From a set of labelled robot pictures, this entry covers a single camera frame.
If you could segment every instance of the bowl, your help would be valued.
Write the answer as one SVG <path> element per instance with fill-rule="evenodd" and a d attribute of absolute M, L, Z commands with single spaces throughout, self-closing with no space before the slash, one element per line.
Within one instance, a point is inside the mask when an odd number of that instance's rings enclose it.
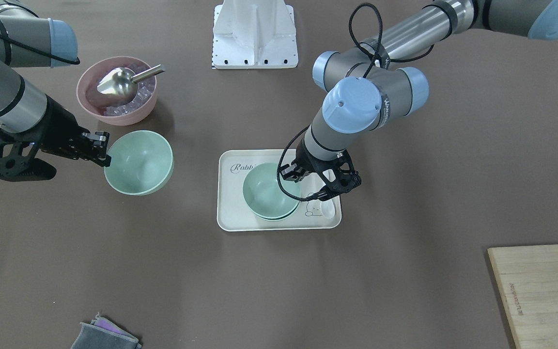
<path fill-rule="evenodd" d="M 107 151 L 111 165 L 105 168 L 107 183 L 127 195 L 148 195 L 162 188 L 173 173 L 173 151 L 156 132 L 127 133 Z"/>
<path fill-rule="evenodd" d="M 103 115 L 105 108 L 96 108 L 87 101 L 87 89 L 95 86 L 98 81 L 112 69 L 118 67 L 126 67 L 131 64 L 144 66 L 146 69 L 151 68 L 149 64 L 140 59 L 126 56 L 107 58 L 106 60 L 97 62 L 93 66 L 89 67 L 89 69 L 87 69 L 85 73 L 81 75 L 79 82 L 77 83 L 76 93 L 77 101 L 79 101 L 79 104 L 93 117 L 110 125 L 128 126 L 145 119 L 153 110 L 153 108 L 155 108 L 156 101 L 158 99 L 158 86 L 156 83 L 156 77 L 148 78 L 148 82 L 153 83 L 155 86 L 152 94 L 150 95 L 150 98 L 139 108 L 123 115 L 105 116 Z"/>
<path fill-rule="evenodd" d="M 290 194 L 299 196 L 301 184 L 285 181 L 281 185 Z M 277 164 L 262 163 L 249 171 L 242 183 L 242 196 L 253 213 L 268 221 L 280 221 L 294 212 L 299 204 L 287 196 L 277 183 Z"/>

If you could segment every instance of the robotic arm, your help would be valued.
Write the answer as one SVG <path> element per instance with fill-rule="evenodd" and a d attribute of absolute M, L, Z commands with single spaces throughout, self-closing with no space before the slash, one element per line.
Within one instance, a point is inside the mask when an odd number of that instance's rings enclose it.
<path fill-rule="evenodd" d="M 58 102 L 11 69 L 78 64 L 76 51 L 68 24 L 38 18 L 18 1 L 0 0 L 0 179 L 53 178 L 55 168 L 35 158 L 39 149 L 110 165 L 108 133 L 92 135 Z"/>
<path fill-rule="evenodd" d="M 312 124 L 301 131 L 305 135 L 296 158 L 283 166 L 279 162 L 278 167 L 278 176 L 288 181 L 301 181 L 311 173 L 324 181 L 319 192 L 298 199 L 325 201 L 359 186 L 361 178 L 348 146 L 363 133 L 421 108 L 429 95 L 421 71 L 412 67 L 389 71 L 390 62 L 411 62 L 410 57 L 436 42 L 471 28 L 556 40 L 558 0 L 435 0 L 358 47 L 321 54 L 312 75 L 328 94 Z M 370 66 L 373 60 L 380 67 Z M 334 172 L 333 181 L 324 176 L 327 170 Z"/>

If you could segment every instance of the gray table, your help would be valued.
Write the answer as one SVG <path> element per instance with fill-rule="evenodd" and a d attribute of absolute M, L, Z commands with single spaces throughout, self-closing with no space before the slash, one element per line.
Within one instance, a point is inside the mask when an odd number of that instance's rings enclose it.
<path fill-rule="evenodd" d="M 129 197 L 102 168 L 39 155 L 55 179 L 0 181 L 0 348 L 67 348 L 97 312 L 144 348 L 503 348 L 488 247 L 558 243 L 558 41 L 473 30 L 414 66 L 424 108 L 350 148 L 363 185 L 332 230 L 228 234 L 217 225 L 226 150 L 283 148 L 324 99 L 323 51 L 351 46 L 352 1 L 291 1 L 295 69 L 210 69 L 213 7 L 198 1 L 27 0 L 64 20 L 79 66 L 18 71 L 112 141 L 154 130 L 175 171 Z M 377 2 L 385 25 L 423 1 Z M 376 33 L 359 14 L 359 38 Z M 144 121 L 102 124 L 75 97 L 93 63 L 164 63 Z"/>

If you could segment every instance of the pink bowl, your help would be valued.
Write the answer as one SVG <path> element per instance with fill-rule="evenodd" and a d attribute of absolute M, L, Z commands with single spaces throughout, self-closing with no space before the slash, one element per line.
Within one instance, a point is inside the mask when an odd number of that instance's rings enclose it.
<path fill-rule="evenodd" d="M 141 107 L 124 115 L 104 116 L 102 113 L 105 109 L 96 108 L 91 105 L 86 98 L 87 89 L 90 88 L 91 84 L 96 84 L 99 79 L 102 79 L 102 77 L 104 77 L 104 75 L 112 69 L 128 66 L 132 63 L 142 64 L 146 68 L 150 68 L 149 64 L 146 62 L 133 57 L 111 57 L 97 62 L 93 66 L 89 67 L 89 69 L 81 75 L 79 83 L 77 84 L 77 101 L 79 101 L 79 104 L 88 113 L 93 115 L 93 117 L 110 125 L 127 126 L 145 119 L 145 117 L 150 114 L 152 109 L 155 108 L 156 100 L 158 99 L 158 94 L 156 93 L 156 89 L 158 88 L 156 77 L 151 78 L 154 79 L 155 90 L 153 90 L 148 101 L 146 101 Z"/>

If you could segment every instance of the white tray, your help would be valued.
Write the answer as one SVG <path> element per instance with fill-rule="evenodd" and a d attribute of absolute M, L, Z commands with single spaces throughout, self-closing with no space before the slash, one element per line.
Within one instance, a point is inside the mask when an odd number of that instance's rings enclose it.
<path fill-rule="evenodd" d="M 228 232 L 248 232 L 253 230 L 296 230 L 330 229 L 341 222 L 341 201 L 339 196 L 331 200 L 335 204 L 335 216 L 326 218 L 320 211 L 319 200 L 301 203 L 296 211 L 282 221 L 266 221 L 255 216 L 242 197 L 242 183 L 247 173 L 261 163 L 278 163 L 283 150 L 228 150 L 219 159 L 219 188 L 217 192 L 217 223 Z M 296 150 L 286 153 L 283 163 L 290 163 Z M 301 181 L 301 197 L 318 192 L 324 182 L 315 173 Z"/>

